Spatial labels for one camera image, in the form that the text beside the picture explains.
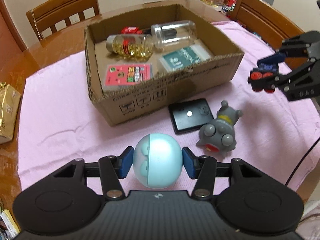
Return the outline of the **black toy train block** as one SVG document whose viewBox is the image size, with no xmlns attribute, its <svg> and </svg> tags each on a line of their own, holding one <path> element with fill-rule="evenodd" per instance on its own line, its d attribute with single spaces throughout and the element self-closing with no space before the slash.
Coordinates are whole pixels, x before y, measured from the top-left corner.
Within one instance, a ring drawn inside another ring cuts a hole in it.
<svg viewBox="0 0 320 240">
<path fill-rule="evenodd" d="M 267 85 L 265 83 L 265 78 L 275 77 L 279 74 L 278 64 L 265 64 L 261 63 L 257 68 L 253 68 L 250 71 L 249 78 L 247 82 L 251 85 L 251 88 L 255 92 L 261 92 L 264 90 L 267 93 L 274 93 L 275 86 Z"/>
</svg>

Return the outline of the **light blue egg-shaped device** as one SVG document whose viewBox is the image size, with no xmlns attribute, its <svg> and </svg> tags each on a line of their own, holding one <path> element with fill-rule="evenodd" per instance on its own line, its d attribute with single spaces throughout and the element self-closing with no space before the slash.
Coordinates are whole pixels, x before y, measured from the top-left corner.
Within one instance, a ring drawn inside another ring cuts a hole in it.
<svg viewBox="0 0 320 240">
<path fill-rule="evenodd" d="M 141 184 L 151 189 L 164 189 L 178 180 L 183 165 L 182 149 L 171 136 L 151 133 L 136 145 L 133 170 Z"/>
</svg>

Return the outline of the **red pink package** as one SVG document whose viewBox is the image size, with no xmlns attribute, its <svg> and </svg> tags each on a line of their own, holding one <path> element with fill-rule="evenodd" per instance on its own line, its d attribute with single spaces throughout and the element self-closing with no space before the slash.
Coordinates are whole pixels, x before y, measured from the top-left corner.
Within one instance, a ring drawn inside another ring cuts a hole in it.
<svg viewBox="0 0 320 240">
<path fill-rule="evenodd" d="M 103 85 L 132 86 L 147 81 L 153 77 L 150 63 L 109 64 Z"/>
</svg>

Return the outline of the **white plastic rectangular bottle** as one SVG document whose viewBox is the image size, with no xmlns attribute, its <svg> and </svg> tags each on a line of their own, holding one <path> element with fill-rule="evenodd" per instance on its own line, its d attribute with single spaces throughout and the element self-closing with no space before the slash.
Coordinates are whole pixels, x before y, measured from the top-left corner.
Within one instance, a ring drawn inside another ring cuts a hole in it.
<svg viewBox="0 0 320 240">
<path fill-rule="evenodd" d="M 157 61 L 160 73 L 169 73 L 213 58 L 209 49 L 202 44 L 193 44 L 162 55 Z"/>
</svg>

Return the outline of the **clear plastic jar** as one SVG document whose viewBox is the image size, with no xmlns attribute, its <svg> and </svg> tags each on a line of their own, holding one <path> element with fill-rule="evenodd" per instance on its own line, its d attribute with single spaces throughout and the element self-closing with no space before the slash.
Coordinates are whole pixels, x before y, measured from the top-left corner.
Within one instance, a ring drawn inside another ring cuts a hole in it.
<svg viewBox="0 0 320 240">
<path fill-rule="evenodd" d="M 151 26 L 151 36 L 157 51 L 170 51 L 194 44 L 196 24 L 190 20 L 175 21 Z"/>
</svg>

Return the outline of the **fish oil capsule bottle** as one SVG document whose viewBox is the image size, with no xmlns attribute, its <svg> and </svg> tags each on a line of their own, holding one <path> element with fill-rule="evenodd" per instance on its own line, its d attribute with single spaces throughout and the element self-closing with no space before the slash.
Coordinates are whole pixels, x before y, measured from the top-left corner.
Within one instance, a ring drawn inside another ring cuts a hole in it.
<svg viewBox="0 0 320 240">
<path fill-rule="evenodd" d="M 149 34 L 118 34 L 106 39 L 106 49 L 122 56 L 148 58 L 153 54 L 153 47 Z"/>
</svg>

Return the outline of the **wooden chair right side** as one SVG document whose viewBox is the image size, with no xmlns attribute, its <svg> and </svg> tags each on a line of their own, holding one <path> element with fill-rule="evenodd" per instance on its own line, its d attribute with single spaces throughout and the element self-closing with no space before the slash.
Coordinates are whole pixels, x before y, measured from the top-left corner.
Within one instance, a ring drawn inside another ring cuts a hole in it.
<svg viewBox="0 0 320 240">
<path fill-rule="evenodd" d="M 262 0 L 237 0 L 230 19 L 239 23 L 276 51 L 282 41 L 304 31 L 284 14 Z"/>
</svg>

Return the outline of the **grey elephant toy figure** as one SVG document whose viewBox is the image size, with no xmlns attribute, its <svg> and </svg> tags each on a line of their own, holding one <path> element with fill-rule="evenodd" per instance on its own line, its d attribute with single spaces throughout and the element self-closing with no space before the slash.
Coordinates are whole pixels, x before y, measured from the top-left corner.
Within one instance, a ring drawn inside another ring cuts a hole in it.
<svg viewBox="0 0 320 240">
<path fill-rule="evenodd" d="M 242 110 L 234 109 L 228 101 L 222 100 L 216 118 L 200 128 L 196 147 L 223 156 L 235 150 L 237 142 L 234 126 L 242 116 Z"/>
</svg>

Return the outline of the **black square flat device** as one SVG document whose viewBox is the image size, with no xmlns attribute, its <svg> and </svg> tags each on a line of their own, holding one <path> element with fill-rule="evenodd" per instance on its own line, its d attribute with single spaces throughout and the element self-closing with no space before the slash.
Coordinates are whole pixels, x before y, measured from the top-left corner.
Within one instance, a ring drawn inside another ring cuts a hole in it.
<svg viewBox="0 0 320 240">
<path fill-rule="evenodd" d="M 168 110 L 175 134 L 196 131 L 214 118 L 205 98 L 172 103 Z"/>
</svg>

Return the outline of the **pink table cloth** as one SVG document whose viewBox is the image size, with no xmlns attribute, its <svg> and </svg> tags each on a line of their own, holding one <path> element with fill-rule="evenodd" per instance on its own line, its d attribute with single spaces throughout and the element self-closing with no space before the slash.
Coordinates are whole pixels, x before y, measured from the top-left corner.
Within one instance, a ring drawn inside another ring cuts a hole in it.
<svg viewBox="0 0 320 240">
<path fill-rule="evenodd" d="M 318 111 L 311 100 L 288 102 L 279 91 L 254 92 L 247 77 L 258 59 L 272 53 L 271 48 L 236 22 L 218 22 L 216 27 L 245 54 L 231 82 L 201 94 L 212 112 L 222 100 L 243 112 L 234 127 L 236 149 L 213 157 L 223 162 L 241 158 L 296 190 L 319 163 Z M 67 57 L 26 81 L 18 132 L 22 188 L 73 159 L 96 162 L 106 155 L 119 155 L 150 133 L 173 136 L 196 155 L 206 153 L 195 145 L 197 132 L 174 133 L 166 108 L 109 126 L 88 97 L 84 52 Z"/>
</svg>

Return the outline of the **open cardboard box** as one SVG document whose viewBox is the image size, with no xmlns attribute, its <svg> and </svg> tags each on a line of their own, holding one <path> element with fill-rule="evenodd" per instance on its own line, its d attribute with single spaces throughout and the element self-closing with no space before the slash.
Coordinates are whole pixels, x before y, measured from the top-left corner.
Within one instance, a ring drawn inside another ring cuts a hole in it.
<svg viewBox="0 0 320 240">
<path fill-rule="evenodd" d="M 111 126 L 231 81 L 243 51 L 197 1 L 149 3 L 84 31 L 88 95 Z"/>
</svg>

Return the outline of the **gold wrapped gift box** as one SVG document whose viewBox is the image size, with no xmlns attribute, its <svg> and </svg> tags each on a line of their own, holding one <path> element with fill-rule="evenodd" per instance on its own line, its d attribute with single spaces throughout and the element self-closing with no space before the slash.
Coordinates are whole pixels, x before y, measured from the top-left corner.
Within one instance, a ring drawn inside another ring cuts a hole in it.
<svg viewBox="0 0 320 240">
<path fill-rule="evenodd" d="M 1 82 L 0 144 L 13 140 L 21 94 L 10 84 Z"/>
</svg>

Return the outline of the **wooden chair behind table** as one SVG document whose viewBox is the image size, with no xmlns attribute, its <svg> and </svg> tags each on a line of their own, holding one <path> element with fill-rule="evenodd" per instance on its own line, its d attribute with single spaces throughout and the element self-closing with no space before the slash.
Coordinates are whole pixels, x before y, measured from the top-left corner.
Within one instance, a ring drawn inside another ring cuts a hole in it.
<svg viewBox="0 0 320 240">
<path fill-rule="evenodd" d="M 70 17 L 73 15 L 78 15 L 79 20 L 84 21 L 84 11 L 88 9 L 93 9 L 95 16 L 99 15 L 98 0 L 48 0 L 26 12 L 26 17 L 38 40 L 42 40 L 42 32 L 50 29 L 53 34 L 56 33 L 55 25 L 61 21 L 67 27 L 71 26 Z"/>
</svg>

